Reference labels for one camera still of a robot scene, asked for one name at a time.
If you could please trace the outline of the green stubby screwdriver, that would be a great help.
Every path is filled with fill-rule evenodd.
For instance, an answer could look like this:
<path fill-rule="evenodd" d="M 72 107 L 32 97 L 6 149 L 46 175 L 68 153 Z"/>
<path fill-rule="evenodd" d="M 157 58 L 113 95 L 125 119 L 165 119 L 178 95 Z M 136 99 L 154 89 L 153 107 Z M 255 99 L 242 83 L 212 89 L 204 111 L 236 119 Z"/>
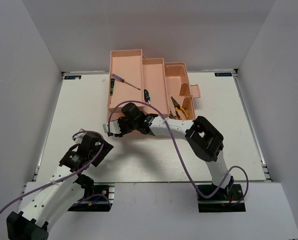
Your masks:
<path fill-rule="evenodd" d="M 144 89 L 144 100 L 149 105 L 151 104 L 151 98 L 147 89 Z"/>

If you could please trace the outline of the pink plastic toolbox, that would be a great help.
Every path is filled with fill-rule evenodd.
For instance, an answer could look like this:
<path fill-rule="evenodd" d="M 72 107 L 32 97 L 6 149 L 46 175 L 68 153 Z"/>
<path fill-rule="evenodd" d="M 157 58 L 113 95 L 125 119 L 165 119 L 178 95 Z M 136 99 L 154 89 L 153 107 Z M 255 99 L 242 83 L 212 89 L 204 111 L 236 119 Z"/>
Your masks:
<path fill-rule="evenodd" d="M 199 86 L 189 82 L 185 63 L 146 58 L 141 49 L 113 50 L 109 75 L 108 135 L 138 130 L 185 137 L 196 118 L 193 99 L 201 96 Z"/>

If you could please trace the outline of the green black tester screwdriver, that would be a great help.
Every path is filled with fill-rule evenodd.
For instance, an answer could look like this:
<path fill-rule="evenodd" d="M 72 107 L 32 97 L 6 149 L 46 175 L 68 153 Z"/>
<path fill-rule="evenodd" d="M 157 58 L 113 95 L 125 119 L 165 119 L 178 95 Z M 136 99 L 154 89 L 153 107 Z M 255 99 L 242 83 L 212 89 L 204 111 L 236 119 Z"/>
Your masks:
<path fill-rule="evenodd" d="M 111 78 L 111 79 L 110 79 L 110 96 L 113 95 L 114 84 L 115 84 L 115 79 L 114 79 L 114 78 Z"/>

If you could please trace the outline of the yellow black long-nose pliers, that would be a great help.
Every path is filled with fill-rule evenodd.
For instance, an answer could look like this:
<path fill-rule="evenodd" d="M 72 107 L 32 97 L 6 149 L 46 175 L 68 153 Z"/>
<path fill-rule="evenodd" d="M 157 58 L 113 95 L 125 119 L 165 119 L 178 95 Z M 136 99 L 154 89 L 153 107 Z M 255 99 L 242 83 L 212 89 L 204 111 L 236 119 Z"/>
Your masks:
<path fill-rule="evenodd" d="M 174 108 L 175 108 L 175 114 L 176 114 L 176 117 L 179 119 L 179 120 L 182 120 L 182 117 L 180 116 L 179 112 L 178 111 L 181 111 L 184 116 L 186 117 L 186 119 L 189 119 L 189 114 L 188 112 L 175 100 L 174 97 L 171 97 L 171 101 L 174 105 Z"/>

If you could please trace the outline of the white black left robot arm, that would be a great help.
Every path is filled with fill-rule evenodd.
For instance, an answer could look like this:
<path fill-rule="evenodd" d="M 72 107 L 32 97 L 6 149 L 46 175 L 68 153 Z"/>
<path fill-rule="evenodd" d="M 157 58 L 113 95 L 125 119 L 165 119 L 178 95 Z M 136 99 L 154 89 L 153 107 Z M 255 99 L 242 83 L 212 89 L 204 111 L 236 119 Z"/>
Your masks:
<path fill-rule="evenodd" d="M 97 167 L 113 146 L 96 132 L 81 131 L 73 136 L 71 146 L 59 161 L 50 179 L 50 186 L 38 194 L 19 212 L 7 217 L 11 240 L 46 240 L 56 221 L 73 205 L 91 206 L 104 200 L 110 207 L 108 190 L 95 190 L 94 180 L 82 172 Z"/>

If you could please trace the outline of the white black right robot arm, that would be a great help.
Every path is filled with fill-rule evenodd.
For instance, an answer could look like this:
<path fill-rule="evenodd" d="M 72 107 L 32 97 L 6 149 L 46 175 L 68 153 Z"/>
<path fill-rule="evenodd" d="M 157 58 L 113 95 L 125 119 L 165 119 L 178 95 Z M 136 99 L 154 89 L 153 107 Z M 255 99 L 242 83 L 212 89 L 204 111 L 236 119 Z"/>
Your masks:
<path fill-rule="evenodd" d="M 170 119 L 159 110 L 155 113 L 145 113 L 137 107 L 137 103 L 136 100 L 119 103 L 123 115 L 117 120 L 109 119 L 104 124 L 108 136 L 122 137 L 132 131 L 138 131 L 143 135 L 170 136 L 172 142 L 176 142 L 176 139 L 185 140 L 194 154 L 206 163 L 212 178 L 214 189 L 205 195 L 184 166 L 183 170 L 196 192 L 204 199 L 216 195 L 224 200 L 232 195 L 234 179 L 224 160 L 223 135 L 205 117 L 198 116 L 194 120 Z"/>

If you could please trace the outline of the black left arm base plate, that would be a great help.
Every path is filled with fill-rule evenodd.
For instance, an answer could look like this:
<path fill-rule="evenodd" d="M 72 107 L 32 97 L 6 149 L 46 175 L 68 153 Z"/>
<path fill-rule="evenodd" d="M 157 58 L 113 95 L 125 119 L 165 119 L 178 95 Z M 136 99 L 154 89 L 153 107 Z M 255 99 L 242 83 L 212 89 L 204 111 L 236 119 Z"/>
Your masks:
<path fill-rule="evenodd" d="M 109 212 L 114 202 L 113 184 L 94 184 L 82 199 L 74 203 L 69 212 Z"/>

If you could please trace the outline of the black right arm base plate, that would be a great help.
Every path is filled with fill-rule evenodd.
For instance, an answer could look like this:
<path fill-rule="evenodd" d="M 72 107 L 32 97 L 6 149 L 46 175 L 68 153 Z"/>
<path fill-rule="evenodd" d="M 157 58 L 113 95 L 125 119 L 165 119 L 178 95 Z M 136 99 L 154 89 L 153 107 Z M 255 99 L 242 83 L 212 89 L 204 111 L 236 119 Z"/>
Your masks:
<path fill-rule="evenodd" d="M 197 195 L 199 213 L 241 213 L 246 212 L 242 187 L 234 184 L 228 195 L 218 191 L 211 198 L 203 198 Z"/>

